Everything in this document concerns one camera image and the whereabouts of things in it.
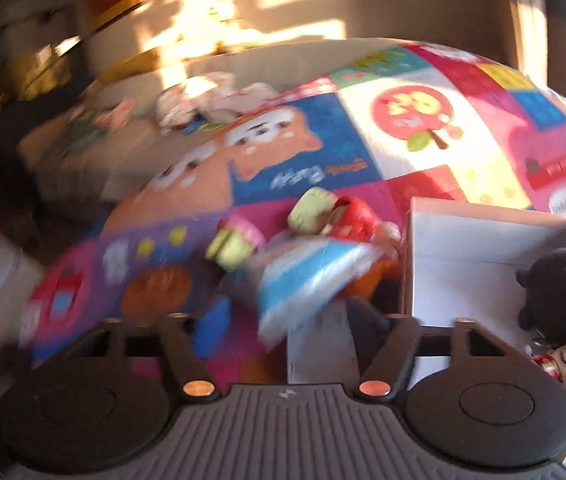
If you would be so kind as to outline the small pink cloth toy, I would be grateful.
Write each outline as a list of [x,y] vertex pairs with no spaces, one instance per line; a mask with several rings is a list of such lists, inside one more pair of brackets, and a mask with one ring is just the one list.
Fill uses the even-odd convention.
[[117,130],[126,126],[132,117],[134,102],[122,100],[111,110],[104,110],[94,117],[94,124],[107,130]]

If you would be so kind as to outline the colourful cartoon play mat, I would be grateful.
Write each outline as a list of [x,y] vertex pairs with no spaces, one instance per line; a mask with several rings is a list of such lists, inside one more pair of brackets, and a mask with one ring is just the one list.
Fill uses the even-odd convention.
[[[363,402],[341,384],[287,382],[287,336],[266,348],[245,266],[285,240],[318,186],[400,230],[398,280],[368,301],[404,314],[406,224],[417,197],[566,217],[566,99],[514,68],[438,44],[396,45],[211,130],[112,207],[34,291],[21,339],[44,357],[0,401],[12,479],[566,479],[454,465],[406,426],[408,388]],[[228,272],[205,258],[239,214],[266,238]],[[221,396],[180,402],[162,382],[157,323],[231,301],[205,366]],[[423,327],[420,324],[420,340]]]

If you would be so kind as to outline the crumpled white pink cloth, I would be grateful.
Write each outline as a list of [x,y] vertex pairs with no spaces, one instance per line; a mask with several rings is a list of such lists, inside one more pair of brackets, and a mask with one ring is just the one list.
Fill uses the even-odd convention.
[[212,72],[185,79],[164,90],[156,99],[156,122],[163,133],[185,130],[197,118],[213,125],[226,125],[255,113],[278,97],[264,82],[235,87],[235,76]]

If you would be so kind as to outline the red round toy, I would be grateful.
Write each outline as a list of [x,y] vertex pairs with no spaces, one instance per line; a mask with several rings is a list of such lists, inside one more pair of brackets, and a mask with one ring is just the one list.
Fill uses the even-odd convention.
[[402,246],[399,227],[379,218],[364,200],[341,196],[327,216],[322,235],[356,243],[370,243],[384,252],[400,252]]

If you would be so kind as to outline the beige sofa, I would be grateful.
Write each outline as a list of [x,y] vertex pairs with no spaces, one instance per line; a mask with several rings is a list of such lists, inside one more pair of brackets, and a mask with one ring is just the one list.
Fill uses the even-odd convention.
[[[286,91],[395,45],[396,40],[389,38],[287,41],[188,61],[184,73],[230,73],[236,84],[264,82]],[[86,102],[27,132],[16,153],[44,204],[68,218],[94,222],[147,183],[173,156],[210,137],[209,128],[201,133],[160,134],[154,117],[161,92],[159,75],[154,70],[119,78]],[[69,125],[71,117],[120,96],[135,101],[128,123],[99,139],[81,142]]]

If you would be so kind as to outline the black-haired doll figurine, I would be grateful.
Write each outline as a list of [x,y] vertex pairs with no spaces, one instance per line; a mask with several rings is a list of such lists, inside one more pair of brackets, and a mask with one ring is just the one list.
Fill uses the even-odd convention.
[[531,357],[546,374],[566,385],[566,344]]

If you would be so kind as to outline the yellow green plush keychain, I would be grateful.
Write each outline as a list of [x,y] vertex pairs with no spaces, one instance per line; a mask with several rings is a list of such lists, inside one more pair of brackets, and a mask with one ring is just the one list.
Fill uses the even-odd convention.
[[287,216],[287,224],[292,232],[315,235],[324,229],[338,197],[325,188],[309,188]]

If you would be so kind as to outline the black plush toy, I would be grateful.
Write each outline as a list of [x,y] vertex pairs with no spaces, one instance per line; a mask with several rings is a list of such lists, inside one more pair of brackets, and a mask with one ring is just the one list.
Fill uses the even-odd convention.
[[515,272],[525,289],[517,315],[522,330],[534,330],[550,344],[566,344],[566,247],[547,252]]

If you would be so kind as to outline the orange pumpkin toy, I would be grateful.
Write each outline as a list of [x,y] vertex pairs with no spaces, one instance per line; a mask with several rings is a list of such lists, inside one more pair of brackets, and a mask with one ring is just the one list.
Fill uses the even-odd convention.
[[370,301],[380,283],[386,278],[398,280],[401,266],[394,259],[381,258],[374,262],[368,272],[349,283],[340,293],[341,297],[360,297]]

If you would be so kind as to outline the pink cardboard box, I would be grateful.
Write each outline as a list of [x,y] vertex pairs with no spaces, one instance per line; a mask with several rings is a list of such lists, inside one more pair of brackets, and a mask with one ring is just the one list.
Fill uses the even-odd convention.
[[403,309],[423,327],[403,417],[454,465],[544,477],[566,466],[566,382],[533,362],[520,279],[566,250],[566,217],[417,197],[406,224]]

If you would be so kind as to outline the pink gold cupcake toy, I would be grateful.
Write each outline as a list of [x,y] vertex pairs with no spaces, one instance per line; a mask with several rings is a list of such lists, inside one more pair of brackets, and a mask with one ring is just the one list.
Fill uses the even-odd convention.
[[217,233],[206,249],[205,258],[231,272],[264,244],[266,238],[253,223],[239,214],[229,214],[219,221]]

